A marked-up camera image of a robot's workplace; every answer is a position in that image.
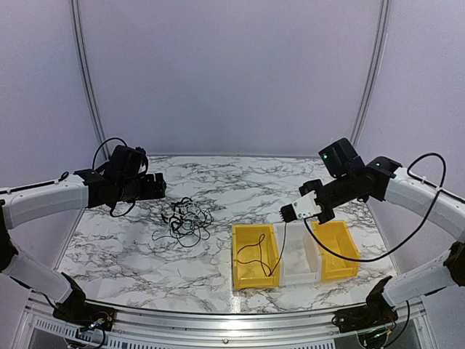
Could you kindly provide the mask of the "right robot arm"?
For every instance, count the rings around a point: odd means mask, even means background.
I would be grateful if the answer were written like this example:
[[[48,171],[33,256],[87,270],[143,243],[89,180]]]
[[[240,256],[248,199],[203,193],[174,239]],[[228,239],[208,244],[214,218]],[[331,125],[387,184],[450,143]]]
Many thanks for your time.
[[[304,183],[300,198],[280,212],[286,222],[311,217],[323,224],[334,208],[352,200],[387,201],[422,216],[454,238],[449,250],[407,273],[387,276],[371,290],[365,304],[336,311],[334,322],[343,332],[379,326],[397,319],[399,304],[449,286],[464,285],[464,200],[412,173],[410,167],[385,156],[365,164],[350,141],[341,138],[319,152],[333,181]]]

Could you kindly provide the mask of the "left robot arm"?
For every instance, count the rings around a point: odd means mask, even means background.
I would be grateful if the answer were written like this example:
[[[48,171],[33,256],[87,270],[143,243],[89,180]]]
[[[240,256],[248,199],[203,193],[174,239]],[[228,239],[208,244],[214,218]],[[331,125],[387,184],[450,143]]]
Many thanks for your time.
[[[118,145],[99,167],[66,172],[56,180],[1,190],[1,273],[19,285],[46,295],[56,302],[55,315],[77,324],[92,317],[81,287],[15,246],[9,231],[23,223],[59,212],[102,205],[115,209],[120,202],[164,198],[166,182],[161,173],[148,171],[143,148]]]

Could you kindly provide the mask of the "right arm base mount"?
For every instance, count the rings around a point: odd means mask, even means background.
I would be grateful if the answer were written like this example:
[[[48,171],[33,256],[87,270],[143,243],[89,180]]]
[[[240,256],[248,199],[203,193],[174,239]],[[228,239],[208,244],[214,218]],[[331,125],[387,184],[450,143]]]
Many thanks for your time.
[[[346,333],[369,329],[398,320],[395,307],[389,305],[382,296],[384,287],[390,279],[392,277],[387,276],[380,280],[366,297],[364,305],[337,310],[331,319],[331,323],[341,333]]]

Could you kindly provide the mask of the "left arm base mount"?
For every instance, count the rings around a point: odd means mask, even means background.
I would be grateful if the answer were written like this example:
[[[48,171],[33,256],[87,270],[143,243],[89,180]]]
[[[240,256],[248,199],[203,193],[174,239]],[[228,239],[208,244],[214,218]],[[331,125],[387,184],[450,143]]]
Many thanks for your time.
[[[70,283],[70,296],[63,302],[56,302],[53,316],[63,321],[90,328],[91,324],[103,320],[101,327],[110,331],[113,327],[116,310],[108,306],[96,305],[86,301],[82,288],[68,275],[62,273]]]

